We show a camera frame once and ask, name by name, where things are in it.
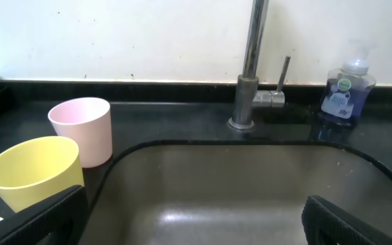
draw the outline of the black countertop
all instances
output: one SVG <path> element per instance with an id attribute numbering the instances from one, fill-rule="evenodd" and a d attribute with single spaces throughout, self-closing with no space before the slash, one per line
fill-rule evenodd
<path id="1" fill-rule="evenodd" d="M 0 153 L 23 141 L 56 135 L 48 111 L 59 101 L 30 101 L 0 115 Z M 281 110 L 255 112 L 255 129 L 238 133 L 227 126 L 231 103 L 112 103 L 113 158 L 124 150 L 155 140 L 327 142 L 367 154 L 392 177 L 392 105 L 367 105 L 354 129 L 321 126 L 314 107 L 287 105 Z M 83 169 L 88 200 L 97 192 L 108 161 Z M 0 216 L 13 215 L 0 199 Z"/>

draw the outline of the plastic cup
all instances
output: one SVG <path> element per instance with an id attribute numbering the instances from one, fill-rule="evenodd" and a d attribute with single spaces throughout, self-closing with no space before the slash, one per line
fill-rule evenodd
<path id="1" fill-rule="evenodd" d="M 40 137 L 0 154 L 0 197 L 15 212 L 77 184 L 84 186 L 79 150 L 69 138 Z"/>
<path id="2" fill-rule="evenodd" d="M 48 118 L 58 135 L 78 144 L 82 167 L 96 167 L 112 156 L 110 104 L 105 99 L 87 97 L 62 102 L 49 111 Z"/>

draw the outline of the soap dispenser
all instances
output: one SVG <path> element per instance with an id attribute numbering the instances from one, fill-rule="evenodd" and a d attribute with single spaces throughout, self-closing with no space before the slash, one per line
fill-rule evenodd
<path id="1" fill-rule="evenodd" d="M 337 125 L 354 127 L 369 92 L 376 85 L 376 80 L 368 75 L 370 64 L 366 60 L 374 45 L 361 40 L 349 43 L 355 52 L 341 68 L 329 72 L 318 115 Z"/>

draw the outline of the white wall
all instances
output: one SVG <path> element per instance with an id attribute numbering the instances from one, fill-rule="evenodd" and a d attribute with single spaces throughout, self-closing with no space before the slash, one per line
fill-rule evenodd
<path id="1" fill-rule="evenodd" d="M 252 0 L 0 0 L 3 79 L 235 82 Z M 392 0 L 271 0 L 259 60 L 276 83 L 323 84 L 350 38 L 392 85 Z"/>

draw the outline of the stainless steel sink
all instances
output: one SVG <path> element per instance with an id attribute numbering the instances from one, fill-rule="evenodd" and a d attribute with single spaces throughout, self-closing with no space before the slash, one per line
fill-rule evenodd
<path id="1" fill-rule="evenodd" d="M 107 177 L 81 244 L 307 244 L 320 195 L 392 237 L 392 181 L 327 146 L 151 146 Z"/>

